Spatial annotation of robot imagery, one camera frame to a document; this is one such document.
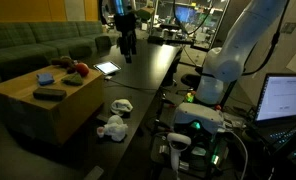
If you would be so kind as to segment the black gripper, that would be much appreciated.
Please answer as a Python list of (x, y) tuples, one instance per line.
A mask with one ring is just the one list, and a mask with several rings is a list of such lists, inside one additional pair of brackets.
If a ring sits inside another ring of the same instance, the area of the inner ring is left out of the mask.
[(125, 57), (127, 63), (131, 63), (131, 55), (136, 54), (136, 18), (133, 13), (127, 15), (115, 15), (115, 25), (121, 36), (117, 39), (120, 47), (120, 53)]

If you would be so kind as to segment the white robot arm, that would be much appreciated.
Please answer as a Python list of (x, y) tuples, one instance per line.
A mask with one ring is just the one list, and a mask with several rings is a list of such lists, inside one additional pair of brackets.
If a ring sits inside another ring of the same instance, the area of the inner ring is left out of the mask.
[(195, 99), (208, 105), (219, 101), (225, 83), (239, 79), (251, 50), (282, 14), (287, 0), (250, 0), (227, 33), (221, 47), (211, 48), (204, 59)]

